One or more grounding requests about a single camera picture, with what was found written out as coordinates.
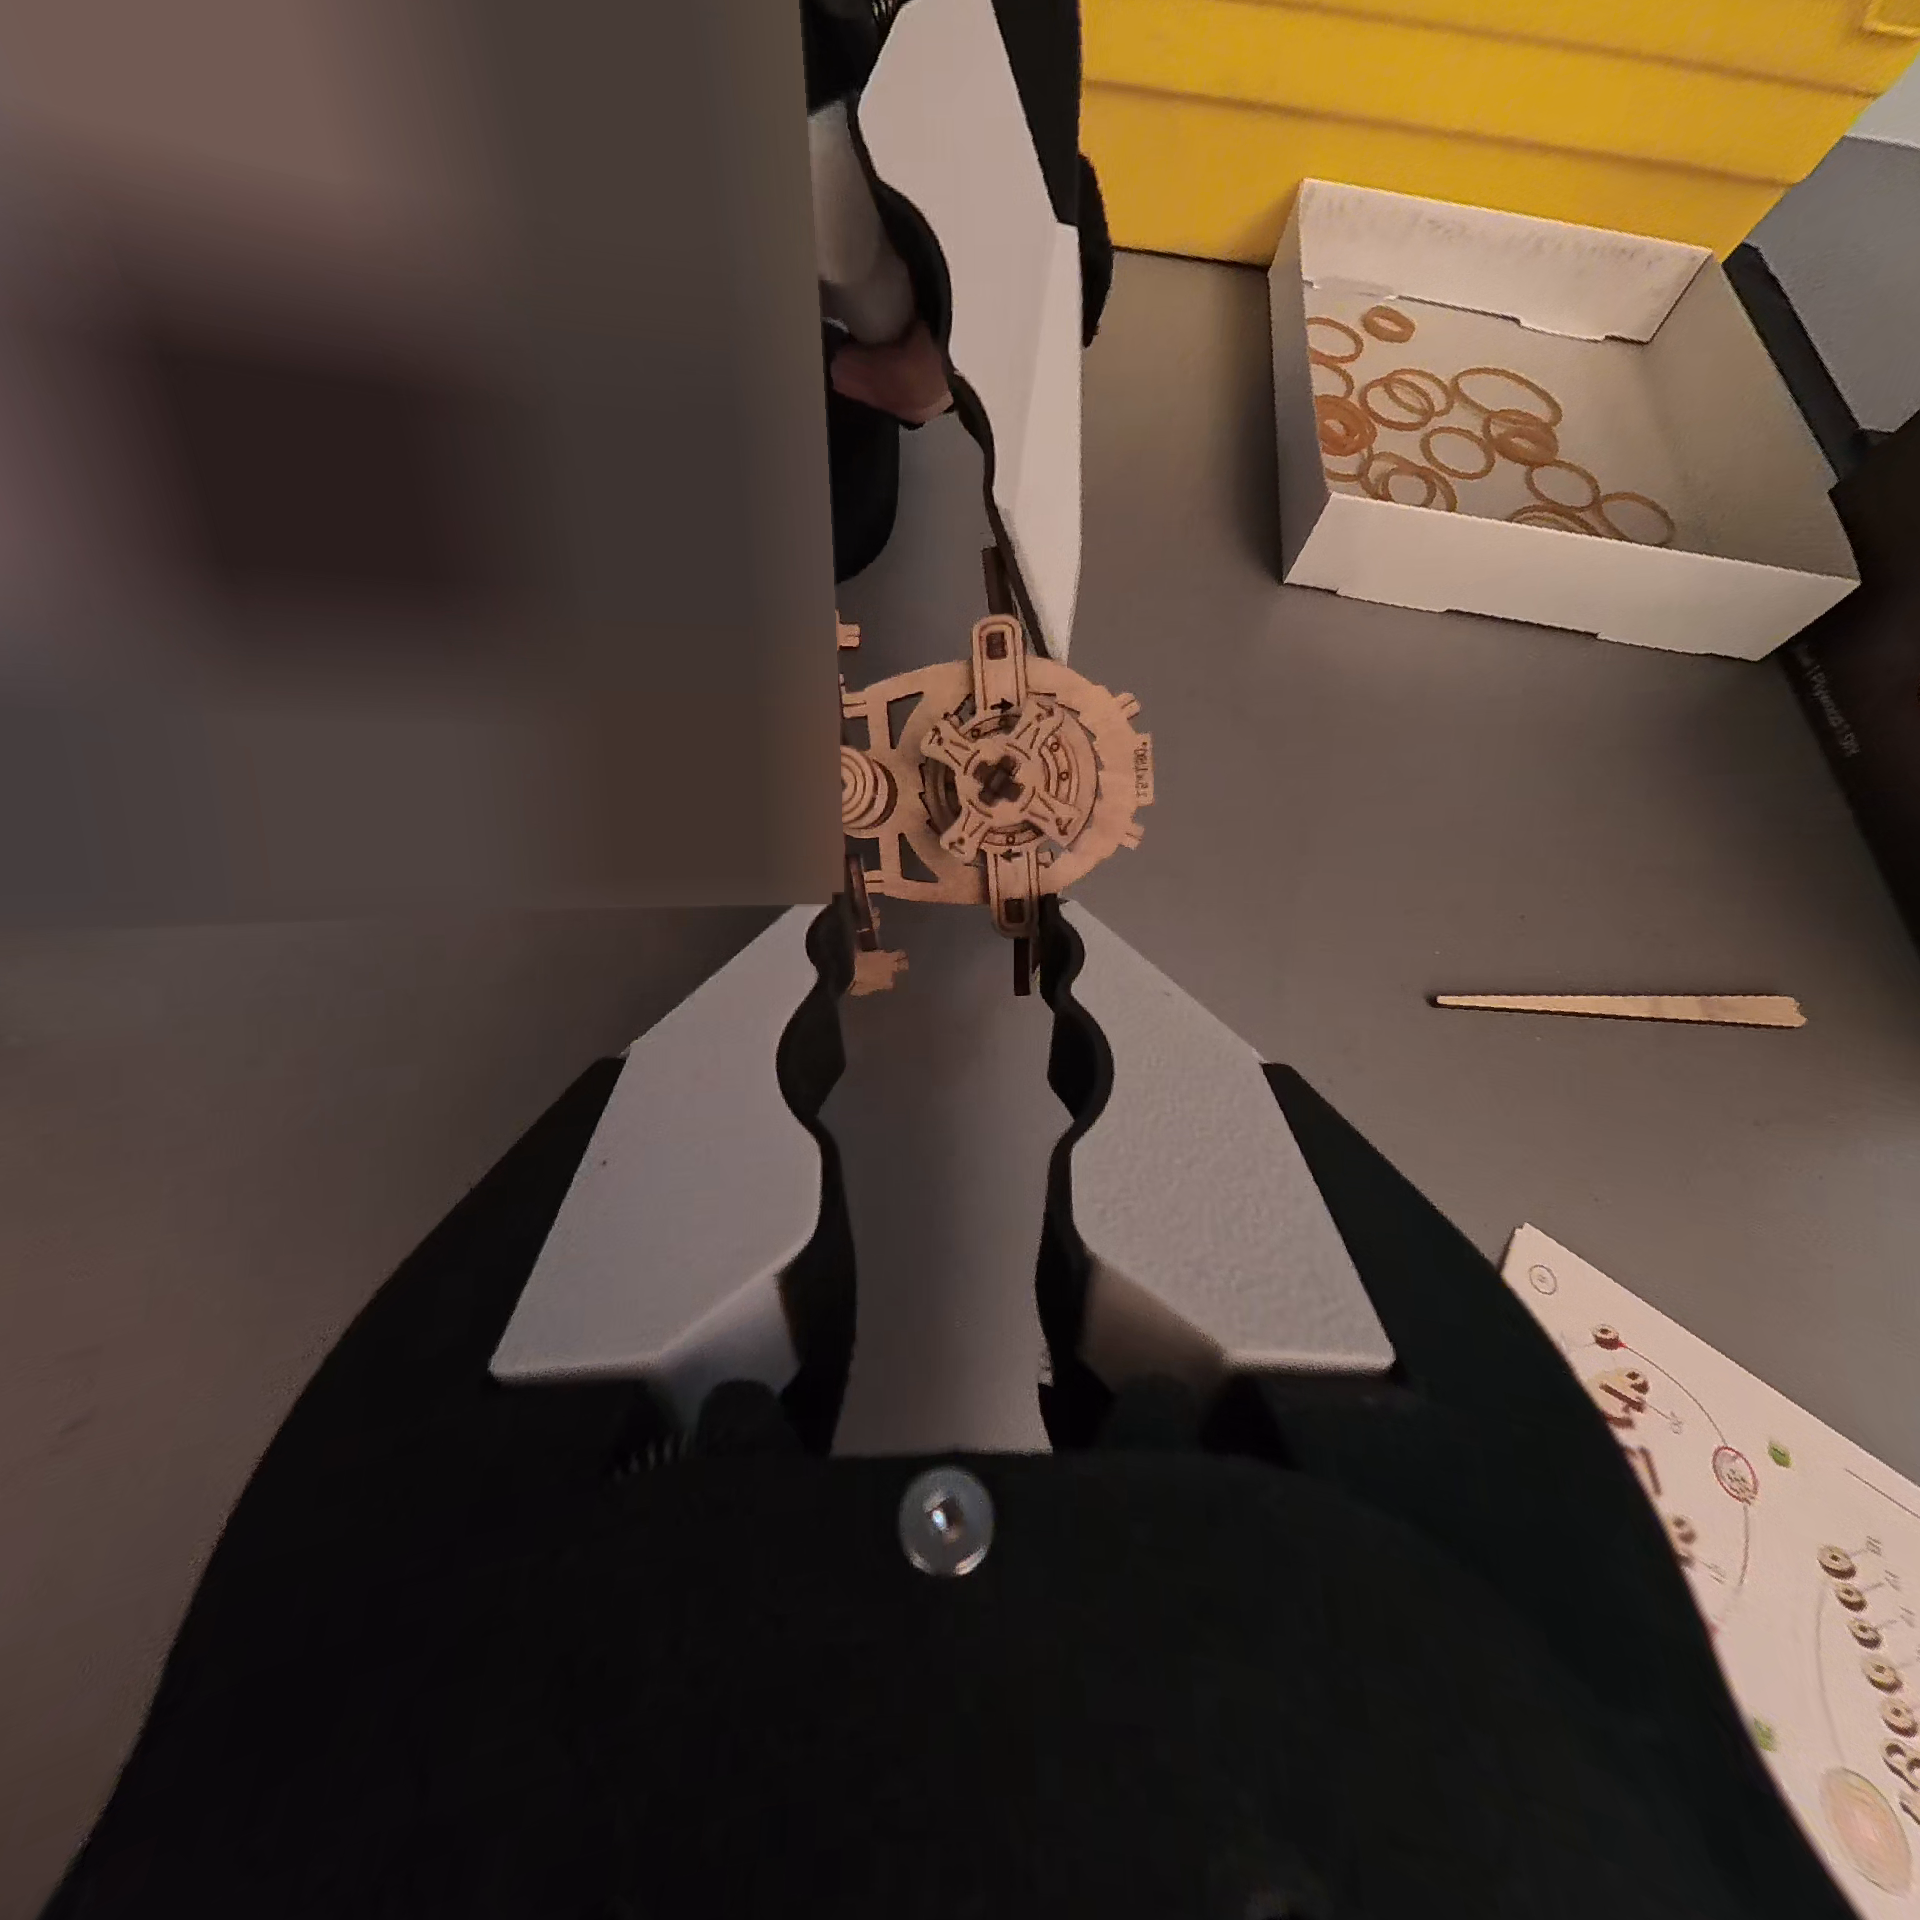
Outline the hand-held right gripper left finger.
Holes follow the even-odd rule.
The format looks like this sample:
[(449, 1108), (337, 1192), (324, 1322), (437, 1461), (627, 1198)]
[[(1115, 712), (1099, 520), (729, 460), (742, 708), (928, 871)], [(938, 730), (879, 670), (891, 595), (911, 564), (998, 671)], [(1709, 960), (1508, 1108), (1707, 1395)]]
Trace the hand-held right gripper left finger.
[(767, 927), (624, 1055), (491, 1354), (499, 1382), (732, 1381), (838, 1402), (855, 1257), (824, 1105), (845, 1070), (842, 901)]

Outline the grey flat box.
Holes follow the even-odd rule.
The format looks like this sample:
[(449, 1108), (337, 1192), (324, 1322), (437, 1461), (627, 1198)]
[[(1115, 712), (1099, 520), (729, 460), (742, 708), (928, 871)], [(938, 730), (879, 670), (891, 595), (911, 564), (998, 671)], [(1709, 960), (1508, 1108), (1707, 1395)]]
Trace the grey flat box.
[(1918, 145), (1842, 137), (1722, 268), (1838, 477), (1918, 414)]

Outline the printed instruction sheet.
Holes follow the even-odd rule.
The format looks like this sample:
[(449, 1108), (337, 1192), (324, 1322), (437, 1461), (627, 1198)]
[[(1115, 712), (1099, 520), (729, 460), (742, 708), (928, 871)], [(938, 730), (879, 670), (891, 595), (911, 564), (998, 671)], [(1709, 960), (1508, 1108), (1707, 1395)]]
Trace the printed instruction sheet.
[(1718, 1665), (1857, 1917), (1918, 1914), (1918, 1487), (1534, 1227), (1499, 1278), (1667, 1525)]

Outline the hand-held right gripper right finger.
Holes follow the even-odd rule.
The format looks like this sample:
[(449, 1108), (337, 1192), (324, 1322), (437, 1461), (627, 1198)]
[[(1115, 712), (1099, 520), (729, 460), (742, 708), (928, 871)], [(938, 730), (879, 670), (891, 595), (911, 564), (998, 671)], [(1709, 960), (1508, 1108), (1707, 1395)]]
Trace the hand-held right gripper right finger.
[(1394, 1350), (1262, 1061), (1079, 902), (1044, 914), (1038, 1265), (1058, 1390), (1385, 1378)]

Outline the thin wooden stick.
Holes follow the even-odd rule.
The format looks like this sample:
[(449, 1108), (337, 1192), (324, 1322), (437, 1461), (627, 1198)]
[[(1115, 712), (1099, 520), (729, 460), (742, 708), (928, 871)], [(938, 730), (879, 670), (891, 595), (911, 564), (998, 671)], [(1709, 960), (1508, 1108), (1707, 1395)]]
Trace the thin wooden stick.
[(1645, 1021), (1799, 1031), (1807, 1012), (1784, 995), (1432, 995), (1437, 1012), (1569, 1021)]

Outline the white cardboard box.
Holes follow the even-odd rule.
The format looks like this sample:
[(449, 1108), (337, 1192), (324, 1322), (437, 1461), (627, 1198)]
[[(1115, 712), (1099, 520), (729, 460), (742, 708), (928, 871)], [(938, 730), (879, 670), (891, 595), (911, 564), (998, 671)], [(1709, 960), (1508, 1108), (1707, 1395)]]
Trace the white cardboard box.
[[(1414, 298), (1582, 344), (1674, 465), (1678, 545), (1334, 495), (1309, 385), (1309, 292)], [(1694, 245), (1304, 180), (1268, 271), (1282, 581), (1417, 612), (1764, 660), (1859, 590), (1831, 472), (1721, 261)]]

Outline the yellow plastic bin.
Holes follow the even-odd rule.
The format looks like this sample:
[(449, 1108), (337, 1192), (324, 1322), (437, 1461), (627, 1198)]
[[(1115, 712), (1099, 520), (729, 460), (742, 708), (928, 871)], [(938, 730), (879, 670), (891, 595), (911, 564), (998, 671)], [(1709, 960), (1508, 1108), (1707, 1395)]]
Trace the yellow plastic bin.
[(1121, 250), (1267, 265), (1304, 180), (1734, 252), (1918, 60), (1915, 2), (1082, 2)]

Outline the pile of tan rubber bands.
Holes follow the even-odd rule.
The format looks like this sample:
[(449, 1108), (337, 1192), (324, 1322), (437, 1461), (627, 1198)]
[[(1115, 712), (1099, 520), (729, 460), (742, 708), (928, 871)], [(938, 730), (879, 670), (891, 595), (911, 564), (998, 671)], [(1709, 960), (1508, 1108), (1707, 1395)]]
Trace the pile of tan rubber bands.
[(1309, 385), (1334, 495), (1534, 532), (1678, 545), (1674, 465), (1645, 407), (1554, 347), (1407, 295), (1309, 292)]

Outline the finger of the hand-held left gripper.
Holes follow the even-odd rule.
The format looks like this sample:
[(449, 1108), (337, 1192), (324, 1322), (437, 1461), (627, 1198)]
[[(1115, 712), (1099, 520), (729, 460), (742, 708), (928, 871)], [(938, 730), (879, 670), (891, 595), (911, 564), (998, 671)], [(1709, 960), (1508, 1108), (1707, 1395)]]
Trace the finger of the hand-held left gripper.
[(851, 108), (945, 275), (945, 364), (1035, 647), (1068, 660), (1082, 564), (1082, 275), (992, 2), (907, 2)]

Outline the wooden gear model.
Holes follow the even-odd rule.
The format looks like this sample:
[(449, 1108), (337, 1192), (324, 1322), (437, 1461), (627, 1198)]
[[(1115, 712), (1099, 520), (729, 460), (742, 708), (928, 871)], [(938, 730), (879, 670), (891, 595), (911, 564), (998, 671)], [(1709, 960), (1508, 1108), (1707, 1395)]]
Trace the wooden gear model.
[(959, 660), (841, 691), (841, 824), (855, 924), (851, 997), (907, 971), (879, 901), (981, 907), (1041, 971), (1041, 908), (1139, 845), (1158, 791), (1139, 702), (1029, 641), (999, 545), (981, 558), (989, 612)]

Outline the person's left hand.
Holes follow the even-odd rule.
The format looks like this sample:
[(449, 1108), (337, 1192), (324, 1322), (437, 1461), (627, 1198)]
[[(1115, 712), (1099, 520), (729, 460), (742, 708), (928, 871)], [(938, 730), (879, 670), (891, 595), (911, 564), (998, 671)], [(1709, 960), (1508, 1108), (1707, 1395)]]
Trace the person's left hand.
[(951, 411), (945, 358), (922, 320), (911, 320), (889, 344), (842, 337), (828, 351), (835, 394), (899, 427), (919, 430)]

